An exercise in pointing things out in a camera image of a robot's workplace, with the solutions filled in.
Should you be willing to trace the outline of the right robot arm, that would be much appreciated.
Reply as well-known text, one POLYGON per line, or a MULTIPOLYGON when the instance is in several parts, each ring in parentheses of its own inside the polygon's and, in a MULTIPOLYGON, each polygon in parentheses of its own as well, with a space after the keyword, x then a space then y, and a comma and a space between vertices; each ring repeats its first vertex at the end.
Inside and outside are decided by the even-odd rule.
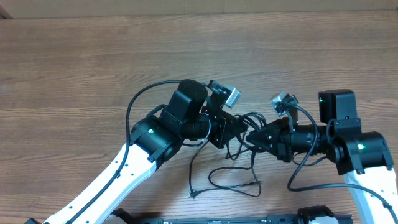
POLYGON ((347 188, 363 223, 397 223, 396 173, 387 141, 379 132, 362 131, 352 90, 321 91, 318 103, 320 126, 294 95, 280 92, 270 100, 279 119, 250 132, 247 142, 284 162, 305 155, 287 183, 289 191, 347 188), (344 181, 293 187, 308 158, 317 154, 334 163, 344 181))

